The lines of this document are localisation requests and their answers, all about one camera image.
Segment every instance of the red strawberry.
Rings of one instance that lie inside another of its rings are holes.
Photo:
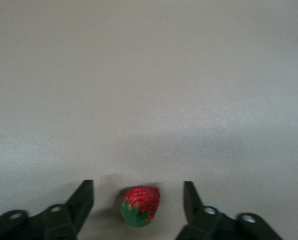
[[[120,211],[130,226],[144,227],[154,218],[159,200],[159,188],[136,186],[125,192]]]

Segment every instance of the gray surface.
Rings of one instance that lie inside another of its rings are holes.
[[[0,1],[0,214],[94,179],[80,239],[171,240],[182,182],[298,240],[298,1]],[[111,209],[155,183],[142,229]]]

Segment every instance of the red fruit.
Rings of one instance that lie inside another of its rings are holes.
[[[154,218],[159,200],[159,188],[136,186],[125,192],[120,211],[130,226],[144,227]]]

